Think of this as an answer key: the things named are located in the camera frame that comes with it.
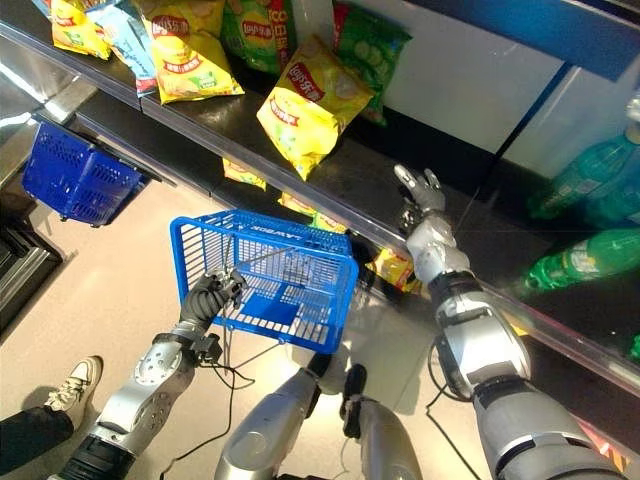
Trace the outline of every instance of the green soda bottle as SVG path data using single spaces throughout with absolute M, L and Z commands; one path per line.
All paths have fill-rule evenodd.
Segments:
M 616 182 L 604 197 L 587 204 L 586 220 L 596 227 L 607 227 L 640 213 L 640 169 Z
M 633 344 L 631 350 L 629 350 L 629 356 L 631 360 L 640 363 L 640 333 L 633 337 Z
M 531 218 L 555 218 L 567 207 L 613 179 L 640 144 L 640 123 L 632 122 L 624 134 L 587 148 L 578 155 L 548 189 L 527 202 Z
M 607 230 L 538 260 L 524 278 L 533 290 L 554 290 L 640 267 L 640 228 Z

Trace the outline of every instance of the yellow chip bag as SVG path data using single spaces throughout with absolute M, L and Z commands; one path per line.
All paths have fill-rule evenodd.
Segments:
M 111 49 L 103 39 L 102 29 L 89 21 L 81 0 L 51 1 L 51 36 L 53 45 L 103 60 Z
M 373 92 L 315 36 L 296 51 L 258 120 L 303 179 L 333 149 Z
M 224 176 L 230 178 L 231 180 L 235 180 L 236 182 L 248 183 L 249 185 L 255 185 L 262 190 L 267 190 L 267 182 L 257 176 L 254 173 L 251 173 L 248 170 L 245 170 L 237 163 L 233 163 L 226 158 L 222 159 L 222 165 L 224 166 Z
M 383 248 L 376 259 L 371 263 L 367 263 L 366 266 L 386 282 L 403 292 L 412 291 L 418 282 L 413 273 L 411 259 L 399 255 L 388 248 Z
M 283 207 L 287 207 L 293 210 L 294 212 L 303 213 L 315 219 L 317 213 L 317 210 L 315 208 L 313 208 L 311 205 L 307 205 L 302 200 L 298 200 L 288 193 L 282 192 L 282 196 L 280 197 L 280 200 L 278 200 L 278 203 Z
M 140 0 L 162 104 L 244 93 L 220 44 L 224 0 Z
M 336 233 L 344 233 L 347 231 L 347 227 L 320 212 L 316 213 L 316 217 L 313 221 L 313 226 L 316 228 L 320 228 L 321 230 L 328 230 L 330 232 Z

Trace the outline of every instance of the jeans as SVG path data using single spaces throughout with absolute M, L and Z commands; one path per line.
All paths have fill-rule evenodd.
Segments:
M 0 475 L 61 444 L 73 434 L 66 413 L 35 407 L 0 422 Z

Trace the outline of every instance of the green chip bag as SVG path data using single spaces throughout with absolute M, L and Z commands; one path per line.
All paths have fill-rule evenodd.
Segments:
M 279 75 L 296 49 L 291 0 L 227 0 L 225 13 L 227 49 L 249 67 Z
M 382 115 L 382 94 L 411 36 L 388 20 L 354 5 L 336 3 L 333 12 L 336 55 L 375 92 L 361 115 L 384 126 L 387 122 Z

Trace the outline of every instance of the white sneaker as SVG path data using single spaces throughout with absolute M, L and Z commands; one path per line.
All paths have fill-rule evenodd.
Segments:
M 51 393 L 46 406 L 54 411 L 63 411 L 71 419 L 76 430 L 84 418 L 85 407 L 102 375 L 102 359 L 87 357 L 71 371 L 64 383 Z

